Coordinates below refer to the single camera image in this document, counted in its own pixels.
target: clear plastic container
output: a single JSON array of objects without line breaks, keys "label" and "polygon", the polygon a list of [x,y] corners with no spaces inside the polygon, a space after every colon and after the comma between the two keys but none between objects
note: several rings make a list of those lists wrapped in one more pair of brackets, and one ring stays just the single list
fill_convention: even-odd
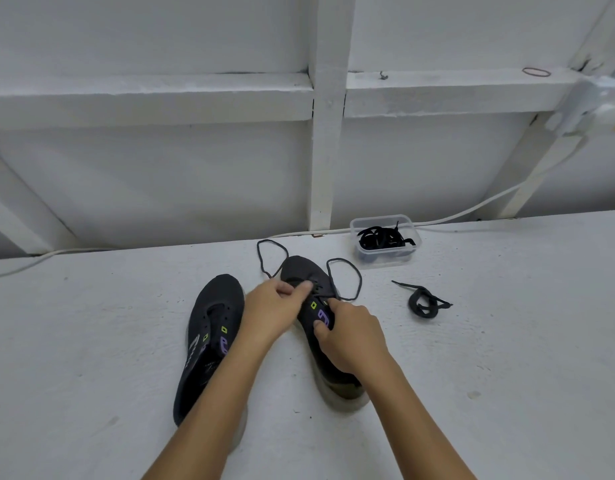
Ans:
[{"label": "clear plastic container", "polygon": [[[398,231],[404,239],[412,239],[416,246],[409,243],[405,247],[378,249],[367,251],[360,247],[359,236],[360,231],[368,227],[395,227],[398,223]],[[362,219],[354,219],[350,222],[350,239],[354,246],[354,257],[363,267],[383,267],[383,266],[398,266],[406,264],[412,258],[415,250],[421,247],[421,236],[416,232],[415,227],[409,217],[404,215],[398,216],[381,216],[381,217],[363,217]]]}]

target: shoe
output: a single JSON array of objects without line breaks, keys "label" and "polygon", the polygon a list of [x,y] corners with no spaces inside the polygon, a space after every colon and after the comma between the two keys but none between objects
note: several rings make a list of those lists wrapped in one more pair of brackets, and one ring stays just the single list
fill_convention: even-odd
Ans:
[{"label": "shoe", "polygon": [[314,283],[310,295],[303,302],[298,320],[307,337],[312,352],[312,370],[321,395],[336,410],[351,412],[365,406],[369,397],[353,374],[337,369],[323,353],[314,335],[314,321],[320,320],[332,330],[334,313],[327,304],[328,298],[335,298],[334,285],[330,277],[316,263],[301,256],[290,256],[282,265],[281,280],[296,287],[303,281]]},{"label": "shoe", "polygon": [[[243,289],[229,274],[212,279],[199,293],[188,323],[187,359],[175,396],[176,426],[181,426],[230,350],[239,331],[244,306]],[[247,420],[246,406],[233,438],[232,450],[239,444]]]}]

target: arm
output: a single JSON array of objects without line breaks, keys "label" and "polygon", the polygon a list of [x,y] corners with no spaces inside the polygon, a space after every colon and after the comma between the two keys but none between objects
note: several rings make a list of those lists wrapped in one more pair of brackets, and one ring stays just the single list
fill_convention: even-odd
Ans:
[{"label": "arm", "polygon": [[312,283],[268,280],[248,293],[239,333],[192,410],[143,480],[218,480],[268,350],[296,320]]},{"label": "arm", "polygon": [[378,320],[364,306],[331,299],[331,331],[314,322],[321,350],[357,376],[374,404],[404,479],[476,480],[387,350]]}]

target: white table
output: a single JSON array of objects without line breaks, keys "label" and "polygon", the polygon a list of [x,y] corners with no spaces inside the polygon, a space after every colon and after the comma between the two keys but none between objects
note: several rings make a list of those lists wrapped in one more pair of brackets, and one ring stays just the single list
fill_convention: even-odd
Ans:
[{"label": "white table", "polygon": [[[615,479],[615,212],[421,235],[411,264],[362,272],[357,303],[378,315],[392,354],[474,473]],[[348,240],[281,242],[324,266],[349,256]],[[24,262],[0,262],[0,271]],[[342,266],[346,292],[353,274]],[[194,299],[219,273],[250,290],[258,268],[255,241],[238,241],[57,256],[0,279],[0,480],[139,478],[175,431]],[[455,305],[417,319],[391,279]],[[223,478],[399,472],[372,405],[329,410],[304,339],[290,331],[258,374]]]}]

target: shoelace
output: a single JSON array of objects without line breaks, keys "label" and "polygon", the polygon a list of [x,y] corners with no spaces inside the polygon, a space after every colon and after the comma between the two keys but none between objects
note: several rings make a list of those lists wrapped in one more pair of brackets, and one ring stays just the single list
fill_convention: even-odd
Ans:
[{"label": "shoelace", "polygon": [[[414,288],[416,290],[414,293],[412,293],[412,296],[407,301],[407,304],[410,307],[410,310],[412,310],[416,315],[420,316],[421,318],[432,319],[439,314],[439,309],[449,308],[450,306],[452,306],[451,303],[442,300],[438,296],[434,296],[432,293],[430,293],[430,290],[428,290],[424,286],[409,285],[407,283],[399,283],[394,280],[392,280],[392,282],[396,283],[399,286]],[[419,305],[418,301],[419,299],[421,299],[422,296],[427,298],[430,306]]]},{"label": "shoelace", "polygon": [[398,221],[393,229],[391,227],[381,226],[368,227],[367,229],[360,231],[357,236],[360,236],[360,247],[366,251],[402,248],[405,246],[406,242],[416,246],[413,239],[403,238],[401,233],[398,231]]},{"label": "shoelace", "polygon": [[[261,244],[264,242],[271,242],[272,244],[275,244],[276,246],[280,247],[283,251],[285,251],[285,258],[289,258],[290,257],[290,252],[288,251],[288,249],[283,246],[282,244],[280,244],[279,242],[276,241],[272,241],[271,239],[262,239],[261,241],[258,241],[256,243],[256,253],[258,254],[259,257],[259,263],[261,265],[261,272],[265,275],[267,275],[268,278],[272,279],[274,276],[276,276],[277,274],[279,274],[279,272],[281,271],[281,269],[283,268],[283,263],[281,263],[281,265],[279,266],[279,269],[276,270],[276,272],[274,274],[270,274],[268,271],[265,271],[265,267],[264,267],[264,258],[263,256],[261,256]],[[336,262],[336,261],[342,261],[345,262],[347,264],[349,264],[351,266],[351,268],[356,271],[356,274],[359,276],[359,287],[356,290],[356,295],[354,295],[354,298],[344,298],[343,296],[339,295],[339,292],[336,289],[336,286],[334,286],[334,278],[332,278],[332,269],[330,268],[330,263],[331,262]],[[360,275],[360,271],[359,269],[354,266],[351,262],[349,262],[347,259],[344,258],[332,258],[332,259],[328,259],[327,262],[325,263],[325,266],[327,267],[327,276],[330,280],[330,286],[332,287],[332,290],[334,290],[334,294],[322,294],[319,293],[320,290],[323,289],[323,287],[317,283],[316,281],[312,280],[312,274],[309,274],[307,276],[307,279],[309,281],[312,281],[314,283],[314,289],[312,290],[313,292],[315,292],[312,296],[314,298],[319,298],[319,299],[325,299],[327,300],[327,298],[336,298],[342,301],[354,301],[357,298],[359,298],[359,293],[360,293],[360,289],[363,286],[363,277]],[[301,278],[288,278],[287,282],[292,284],[293,286],[296,286],[298,284],[300,284],[303,280]]]}]

